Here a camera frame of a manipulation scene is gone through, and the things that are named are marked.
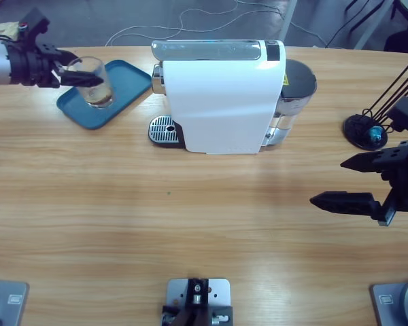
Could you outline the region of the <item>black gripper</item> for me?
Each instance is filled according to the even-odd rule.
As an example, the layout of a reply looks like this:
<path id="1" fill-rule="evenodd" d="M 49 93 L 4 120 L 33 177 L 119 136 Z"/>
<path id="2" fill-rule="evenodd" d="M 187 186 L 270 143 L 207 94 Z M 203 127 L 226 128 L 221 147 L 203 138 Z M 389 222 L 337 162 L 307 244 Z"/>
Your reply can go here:
<path id="1" fill-rule="evenodd" d="M 397 212 L 408 212 L 408 145 L 358 153 L 340 167 L 361 173 L 380 173 L 391 190 L 384 201 L 368 192 L 322 192 L 309 199 L 314 206 L 336 214 L 369 216 L 380 226 L 389 226 Z"/>
<path id="2" fill-rule="evenodd" d="M 71 63 L 78 59 L 74 53 L 60 50 L 52 44 L 37 41 L 38 34 L 20 36 L 18 40 L 5 38 L 7 59 L 10 62 L 10 83 L 40 88 L 62 86 L 98 86 L 102 77 L 85 71 L 57 69 L 60 81 L 53 74 L 58 63 Z"/>

